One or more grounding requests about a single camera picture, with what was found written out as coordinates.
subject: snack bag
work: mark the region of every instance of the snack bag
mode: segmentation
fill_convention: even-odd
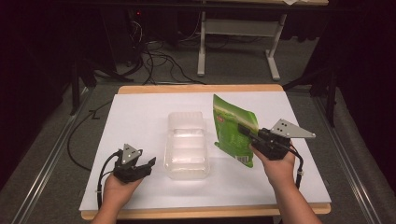
[[[238,131],[238,123],[257,133],[259,125],[256,115],[231,105],[214,94],[213,118],[219,140],[215,145],[247,167],[253,167],[253,152],[248,148],[250,140]]]

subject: gray carpet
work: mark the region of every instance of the gray carpet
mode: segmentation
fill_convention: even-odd
[[[221,39],[208,43],[213,49],[207,50],[205,77],[196,76],[198,46],[194,42],[180,44],[178,49],[163,46],[161,43],[150,45],[150,48],[151,52],[159,50],[171,55],[183,68],[186,76],[206,84],[285,84],[301,75],[316,45],[316,41],[304,43],[299,43],[295,39],[281,41],[276,52],[276,63],[281,80],[274,82],[270,78],[268,64],[262,52],[263,46],[270,43],[269,39],[264,38],[249,43],[251,38],[248,37],[237,40],[231,41],[221,49],[217,49],[223,44]],[[145,55],[145,62],[149,63],[148,55]],[[187,81],[177,67],[172,69],[172,64],[165,62],[163,58],[155,58],[154,64],[158,66],[154,67],[152,75],[154,81],[151,84],[175,82],[176,79]],[[135,78],[133,85],[141,85],[148,78],[148,71],[142,68],[130,77]],[[66,148],[67,141],[60,143],[57,140],[67,121],[76,119],[75,125],[77,125],[89,115],[89,110],[96,109],[111,100],[121,85],[125,83],[98,78],[97,87],[84,94],[87,96],[86,103],[76,118],[69,116],[71,91],[65,93],[64,102],[47,119],[41,133],[1,191],[0,223],[11,223],[17,214],[21,215],[18,211],[23,200],[54,146],[61,146],[61,154],[55,161],[49,179],[43,181],[45,187],[37,193],[39,197],[33,201],[31,209],[22,209],[22,212],[27,211],[22,223],[88,223],[80,217],[78,208],[90,173],[70,160]],[[333,129],[329,128],[322,116],[321,99],[310,97],[307,90],[308,87],[299,87],[289,91],[288,96],[299,124],[317,134],[315,140],[307,142],[332,198],[332,211],[329,215],[320,216],[320,219],[324,223],[396,223],[393,215],[396,214],[393,192],[361,140],[340,92],[337,92],[336,96],[335,129]],[[97,111],[96,117],[99,119],[85,120],[71,138],[71,153],[84,166],[92,166],[109,108],[110,105],[106,105]],[[337,137],[342,142],[350,163],[353,164],[352,177],[349,163],[345,162],[343,157],[345,155],[340,153]],[[358,190],[354,186],[356,180],[360,181]],[[367,206],[367,202],[357,197],[357,192],[362,192],[362,189],[363,192],[367,192],[370,200],[369,212],[363,209]]]

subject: transparent container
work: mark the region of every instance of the transparent container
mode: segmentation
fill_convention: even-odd
[[[201,112],[169,114],[164,167],[168,176],[176,180],[207,177],[209,161]]]

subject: table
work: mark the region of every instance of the table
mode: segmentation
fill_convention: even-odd
[[[216,2],[238,2],[238,3],[257,3],[257,4],[279,4],[285,5],[283,0],[216,0]],[[305,6],[327,6],[328,0],[297,1],[295,4]],[[269,36],[273,38],[270,49],[265,50],[265,58],[270,67],[272,79],[280,80],[274,59],[277,44],[285,25],[287,14],[282,14],[278,21],[240,21],[240,20],[219,20],[207,19],[206,13],[201,13],[201,42],[198,55],[198,77],[205,75],[205,36],[206,34],[216,35],[250,35],[250,36]]]
[[[157,157],[157,163],[153,167],[151,176],[148,176],[143,181],[142,186],[134,193],[131,203],[128,203],[120,212],[120,219],[129,218],[187,218],[187,217],[254,217],[254,216],[275,216],[279,215],[276,207],[275,195],[272,188],[266,180],[261,165],[255,165],[253,168],[247,168],[238,161],[234,160],[228,155],[225,155],[221,150],[208,144],[209,161],[211,162],[211,174],[204,181],[199,182],[175,182],[164,176],[163,152],[162,148],[165,144],[166,136],[166,117],[167,112],[179,108],[179,110],[192,110],[202,108],[204,118],[207,119],[207,141],[216,141],[216,134],[214,132],[214,124],[211,125],[211,102],[206,99],[211,99],[213,93],[219,94],[226,98],[231,97],[236,102],[242,104],[245,108],[254,108],[257,105],[257,99],[262,99],[262,102],[271,109],[264,111],[254,111],[258,117],[258,122],[261,126],[268,126],[270,123],[276,121],[277,115],[282,116],[290,122],[296,123],[297,120],[292,113],[289,100],[286,93],[278,85],[193,85],[193,86],[125,86],[119,89],[115,96],[113,105],[109,112],[106,122],[106,127],[103,132],[102,140],[100,142],[95,162],[92,167],[92,174],[81,203],[80,211],[84,219],[92,219],[97,212],[96,207],[96,182],[99,176],[104,160],[112,152],[117,150],[117,147],[122,147],[124,143],[129,143],[133,147],[142,148],[144,150],[143,156],[139,162],[147,162],[153,156]],[[246,96],[249,96],[252,101],[246,101]],[[160,109],[157,111],[151,110],[156,108],[154,105],[159,105]],[[141,125],[141,118],[137,118],[142,111],[149,111],[149,119],[151,122],[146,122],[146,125]],[[131,127],[131,124],[139,127],[139,130]],[[156,141],[152,141],[152,136],[156,136]],[[331,210],[330,197],[320,178],[318,169],[310,155],[309,149],[304,139],[293,139],[294,145],[299,148],[300,153],[304,158],[304,169],[306,174],[303,177],[301,191],[308,200],[312,208],[317,214],[328,214]],[[225,171],[233,170],[231,174],[226,174]],[[238,181],[235,186],[228,186],[230,180],[227,178],[219,178],[226,176],[233,178],[234,175],[245,175],[249,180],[249,185],[240,186]],[[260,175],[262,178],[258,181],[252,181],[252,176]],[[211,195],[212,190],[216,191],[213,186],[226,185],[220,187],[227,187],[229,192],[239,192],[239,196],[233,194],[225,194],[223,197],[216,198],[216,195]],[[200,192],[195,191],[193,195],[189,189],[199,187]],[[177,193],[175,195],[164,195],[163,192]],[[251,201],[257,199],[257,194],[262,197],[256,202],[249,202],[244,200],[244,197],[250,197]]]

